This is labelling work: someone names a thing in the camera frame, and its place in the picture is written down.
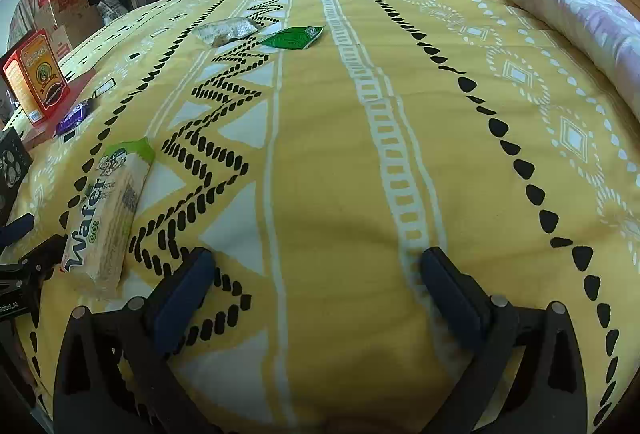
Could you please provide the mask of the yellow patterned bedspread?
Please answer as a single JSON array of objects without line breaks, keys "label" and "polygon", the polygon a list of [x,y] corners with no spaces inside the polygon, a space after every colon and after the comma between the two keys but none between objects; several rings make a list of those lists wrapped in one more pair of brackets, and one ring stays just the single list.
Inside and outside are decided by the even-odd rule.
[{"label": "yellow patterned bedspread", "polygon": [[[256,34],[193,30],[242,16]],[[260,42],[322,26],[307,49]],[[154,149],[112,302],[190,250],[214,284],[170,359],[228,432],[334,418],[417,431],[468,358],[419,277],[437,245],[488,293],[563,302],[587,428],[639,369],[639,120],[577,48],[508,0],[164,0],[63,60],[98,106],[44,142],[14,205],[69,233],[105,149]]]}]

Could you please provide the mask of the green white wafer packet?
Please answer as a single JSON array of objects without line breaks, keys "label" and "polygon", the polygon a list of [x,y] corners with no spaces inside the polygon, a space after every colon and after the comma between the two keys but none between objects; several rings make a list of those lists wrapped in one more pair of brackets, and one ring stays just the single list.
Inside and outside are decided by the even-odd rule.
[{"label": "green white wafer packet", "polygon": [[108,147],[94,168],[60,265],[80,293],[104,299],[116,295],[132,221],[154,159],[148,139],[141,138]]}]

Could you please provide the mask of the pink flat box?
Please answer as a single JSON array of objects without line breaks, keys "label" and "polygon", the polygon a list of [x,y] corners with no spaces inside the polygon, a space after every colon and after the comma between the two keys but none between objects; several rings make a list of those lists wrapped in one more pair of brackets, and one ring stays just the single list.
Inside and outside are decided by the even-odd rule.
[{"label": "pink flat box", "polygon": [[42,142],[48,141],[55,135],[55,128],[60,120],[70,111],[71,108],[77,103],[78,97],[82,93],[82,90],[88,85],[88,82],[96,75],[96,70],[90,68],[81,76],[73,79],[70,82],[70,92],[67,96],[58,104],[54,112],[50,117],[38,123],[32,129],[29,129],[25,136],[22,138],[23,145],[27,151],[34,149],[36,146],[41,145]]}]

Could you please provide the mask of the purple snack packet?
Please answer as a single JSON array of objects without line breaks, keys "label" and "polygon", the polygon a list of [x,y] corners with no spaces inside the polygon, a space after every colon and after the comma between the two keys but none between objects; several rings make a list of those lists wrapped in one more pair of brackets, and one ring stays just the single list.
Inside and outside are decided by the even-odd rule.
[{"label": "purple snack packet", "polygon": [[67,112],[55,127],[55,134],[63,136],[79,126],[94,110],[96,100],[93,98],[82,100]]}]

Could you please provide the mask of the black patterned box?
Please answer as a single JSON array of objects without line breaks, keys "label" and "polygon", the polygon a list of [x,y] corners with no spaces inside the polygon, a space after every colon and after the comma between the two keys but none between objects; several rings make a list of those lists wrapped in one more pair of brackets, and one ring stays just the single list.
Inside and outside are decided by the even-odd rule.
[{"label": "black patterned box", "polygon": [[5,225],[32,165],[32,158],[13,127],[4,128],[0,139],[0,223]]}]

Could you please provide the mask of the red and orange tea box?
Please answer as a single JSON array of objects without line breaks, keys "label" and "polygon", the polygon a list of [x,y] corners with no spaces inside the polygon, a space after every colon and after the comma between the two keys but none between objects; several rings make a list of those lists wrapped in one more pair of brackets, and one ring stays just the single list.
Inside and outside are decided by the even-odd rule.
[{"label": "red and orange tea box", "polygon": [[49,120],[70,87],[44,30],[28,32],[2,59],[2,73],[32,125]]}]

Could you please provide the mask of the green small snack packet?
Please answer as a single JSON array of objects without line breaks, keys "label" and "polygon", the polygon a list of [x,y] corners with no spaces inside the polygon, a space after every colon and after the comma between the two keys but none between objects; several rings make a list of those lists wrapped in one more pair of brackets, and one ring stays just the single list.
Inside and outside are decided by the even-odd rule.
[{"label": "green small snack packet", "polygon": [[304,50],[323,33],[322,26],[292,26],[269,35],[260,43],[274,49]]}]

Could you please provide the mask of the clear nut packet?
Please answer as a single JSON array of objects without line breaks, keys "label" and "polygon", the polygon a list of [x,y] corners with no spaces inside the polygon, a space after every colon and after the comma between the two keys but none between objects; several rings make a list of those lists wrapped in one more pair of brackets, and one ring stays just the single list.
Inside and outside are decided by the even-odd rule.
[{"label": "clear nut packet", "polygon": [[236,16],[195,27],[193,34],[209,47],[221,47],[256,34],[259,26],[247,18]]}]

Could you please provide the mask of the lower cardboard box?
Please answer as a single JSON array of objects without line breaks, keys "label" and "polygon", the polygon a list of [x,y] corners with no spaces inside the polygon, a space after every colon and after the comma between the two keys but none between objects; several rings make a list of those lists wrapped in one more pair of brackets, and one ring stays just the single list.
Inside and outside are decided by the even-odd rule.
[{"label": "lower cardboard box", "polygon": [[96,7],[63,12],[55,12],[46,7],[35,15],[35,24],[39,30],[46,32],[56,60],[61,61],[97,32],[104,22]]}]

